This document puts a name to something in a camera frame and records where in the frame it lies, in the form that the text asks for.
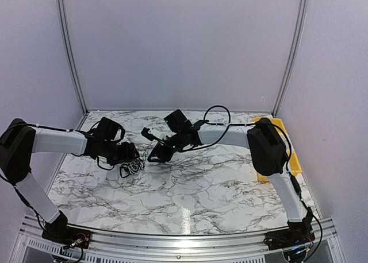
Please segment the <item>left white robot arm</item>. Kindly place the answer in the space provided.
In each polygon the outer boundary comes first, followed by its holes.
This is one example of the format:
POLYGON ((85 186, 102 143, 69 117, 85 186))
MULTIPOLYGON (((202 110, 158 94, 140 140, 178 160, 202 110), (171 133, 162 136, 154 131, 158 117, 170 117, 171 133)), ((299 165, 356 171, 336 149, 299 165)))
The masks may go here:
POLYGON ((61 153, 95 161, 104 158, 110 170, 140 157, 135 145, 123 140, 124 135, 125 129, 108 118, 88 131, 30 124, 16 118, 1 135, 1 177, 39 218, 44 236, 67 243, 76 233, 34 177, 34 156, 61 153))

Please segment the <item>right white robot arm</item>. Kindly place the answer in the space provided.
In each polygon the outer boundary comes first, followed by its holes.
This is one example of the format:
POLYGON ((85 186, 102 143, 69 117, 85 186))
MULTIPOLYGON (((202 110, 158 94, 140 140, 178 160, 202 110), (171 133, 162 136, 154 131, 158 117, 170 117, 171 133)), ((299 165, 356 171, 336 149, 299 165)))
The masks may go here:
POLYGON ((302 239, 313 239, 313 212, 302 199, 302 190, 291 173, 292 146, 281 128, 268 118, 247 124, 211 123, 203 118, 192 123, 177 109, 164 118, 172 136, 158 137, 152 129, 144 128, 141 135, 157 144, 148 160, 169 162, 174 153, 193 152, 222 144, 247 148, 255 170, 266 176, 276 190, 286 211, 288 228, 276 239, 296 245, 302 239))

